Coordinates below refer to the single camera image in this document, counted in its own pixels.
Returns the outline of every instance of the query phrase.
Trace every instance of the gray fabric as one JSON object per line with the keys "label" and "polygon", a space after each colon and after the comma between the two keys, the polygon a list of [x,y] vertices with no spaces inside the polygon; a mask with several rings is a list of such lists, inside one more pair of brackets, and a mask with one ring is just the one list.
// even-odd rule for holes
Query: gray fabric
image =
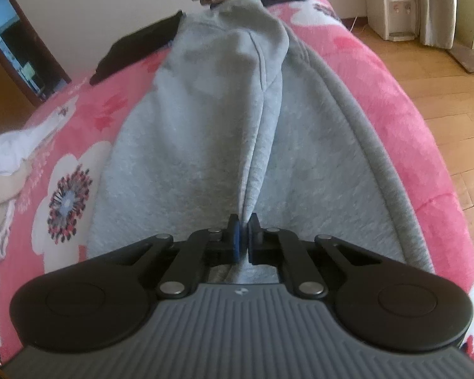
{"label": "gray fabric", "polygon": [[456,0],[419,0],[420,42],[439,48],[453,47]]}
{"label": "gray fabric", "polygon": [[[188,16],[154,88],[122,126],[97,194],[90,257],[158,232],[185,239],[257,212],[433,271],[377,134],[335,73],[263,8]],[[269,282],[243,262],[214,280]]]}

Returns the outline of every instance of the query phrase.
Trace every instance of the door frame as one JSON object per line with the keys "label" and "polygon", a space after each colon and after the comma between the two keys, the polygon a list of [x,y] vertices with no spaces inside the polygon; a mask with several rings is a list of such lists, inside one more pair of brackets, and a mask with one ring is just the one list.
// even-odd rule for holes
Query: door frame
{"label": "door frame", "polygon": [[[40,39],[39,35],[36,33],[32,24],[28,21],[28,18],[26,17],[23,10],[21,10],[21,7],[19,6],[18,2],[16,0],[9,0],[9,2],[14,8],[15,12],[17,13],[21,23],[23,23],[26,29],[26,32],[32,37],[33,41],[35,42],[37,47],[40,49],[42,54],[49,60],[53,68],[62,76],[62,78],[67,83],[71,82],[72,80],[70,79],[68,74],[62,68],[62,66],[58,63],[56,58],[54,58],[51,52],[47,49],[46,45]],[[2,65],[2,67],[5,68],[5,71],[7,72],[7,74],[9,74],[9,76],[12,78],[15,84],[19,87],[21,92],[23,92],[23,94],[34,105],[34,107],[38,107],[39,105],[42,104],[43,101],[35,95],[35,93],[31,90],[28,84],[19,76],[18,72],[14,69],[13,65],[9,62],[9,60],[7,59],[7,57],[2,52],[1,49],[0,49],[0,64]]]}

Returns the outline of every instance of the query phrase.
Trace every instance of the white logo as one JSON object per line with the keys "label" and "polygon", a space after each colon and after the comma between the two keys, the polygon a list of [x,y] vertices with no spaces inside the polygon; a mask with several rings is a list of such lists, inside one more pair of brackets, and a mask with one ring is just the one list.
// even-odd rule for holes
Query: white logo
{"label": "white logo", "polygon": [[235,290],[235,293],[236,293],[237,295],[241,295],[241,296],[247,294],[248,292],[249,292],[249,291],[248,291],[246,288],[240,288],[240,289],[236,289],[236,290]]}

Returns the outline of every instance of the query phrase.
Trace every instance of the floral blanket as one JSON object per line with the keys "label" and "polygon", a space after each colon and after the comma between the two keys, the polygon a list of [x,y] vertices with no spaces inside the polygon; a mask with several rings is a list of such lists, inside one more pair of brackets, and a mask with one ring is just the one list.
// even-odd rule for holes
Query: floral blanket
{"label": "floral blanket", "polygon": [[[474,249],[449,174],[421,115],[379,58],[337,20],[327,0],[269,7],[339,75],[373,124],[411,199],[436,273],[474,304]],[[86,258],[86,235],[100,174],[122,123],[150,90],[169,52],[162,49],[95,87],[79,78],[40,107],[27,126],[52,112],[66,123],[41,147],[15,204],[8,252],[0,263],[0,353],[21,349],[9,318],[28,280]],[[464,350],[474,358],[474,321]]]}

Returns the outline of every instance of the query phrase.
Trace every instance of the doorway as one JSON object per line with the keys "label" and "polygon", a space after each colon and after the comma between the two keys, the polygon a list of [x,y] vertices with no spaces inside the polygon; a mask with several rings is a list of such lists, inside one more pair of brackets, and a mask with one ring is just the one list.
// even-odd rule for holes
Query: doorway
{"label": "doorway", "polygon": [[0,0],[0,63],[34,106],[70,82],[15,0]]}

